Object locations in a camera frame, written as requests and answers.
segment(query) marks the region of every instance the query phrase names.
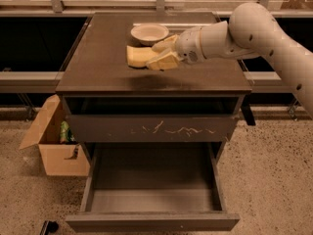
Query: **cabinet top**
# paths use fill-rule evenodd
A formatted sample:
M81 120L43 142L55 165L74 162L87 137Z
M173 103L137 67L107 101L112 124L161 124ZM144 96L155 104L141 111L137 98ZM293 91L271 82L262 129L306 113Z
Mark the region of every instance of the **cabinet top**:
M139 46L130 35L136 24L158 23L170 34L197 24L214 24L211 13L106 13L94 15L58 87L58 94L205 95L251 91L235 60L211 59L178 69L138 70L127 65L126 46Z

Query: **yellow sponge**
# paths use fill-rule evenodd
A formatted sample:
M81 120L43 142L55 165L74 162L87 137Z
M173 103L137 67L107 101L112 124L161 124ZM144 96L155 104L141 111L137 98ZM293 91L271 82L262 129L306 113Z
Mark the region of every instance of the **yellow sponge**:
M127 46L127 63L128 66L134 68L143 68L146 66L146 62L159 53L152 50L151 47L135 48Z

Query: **terrazzo floor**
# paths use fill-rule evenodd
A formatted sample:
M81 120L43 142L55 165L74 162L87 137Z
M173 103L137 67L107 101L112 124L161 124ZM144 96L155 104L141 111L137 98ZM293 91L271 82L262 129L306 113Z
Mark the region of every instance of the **terrazzo floor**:
M301 109L299 121L284 107L252 110L256 126L241 118L218 163L227 210L241 217L235 228L140 234L313 234L313 121ZM78 212L85 178L46 176L37 148L19 151L24 118L0 109L0 235L39 234L46 219L59 223L56 235L75 234L65 217Z

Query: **open drawer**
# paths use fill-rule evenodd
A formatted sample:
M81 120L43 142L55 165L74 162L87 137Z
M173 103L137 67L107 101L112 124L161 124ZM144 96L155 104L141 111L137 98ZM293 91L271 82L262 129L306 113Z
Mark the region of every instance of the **open drawer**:
M228 231L209 143L97 144L76 232Z

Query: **box flap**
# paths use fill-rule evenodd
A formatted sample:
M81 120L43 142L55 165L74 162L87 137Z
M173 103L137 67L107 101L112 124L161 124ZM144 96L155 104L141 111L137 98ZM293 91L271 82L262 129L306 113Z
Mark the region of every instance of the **box flap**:
M36 119L33 121L30 129L27 131L24 139L22 140L20 149L24 149L39 143L49 122L52 119L54 112L60 104L61 101L58 95L53 95L46 100Z

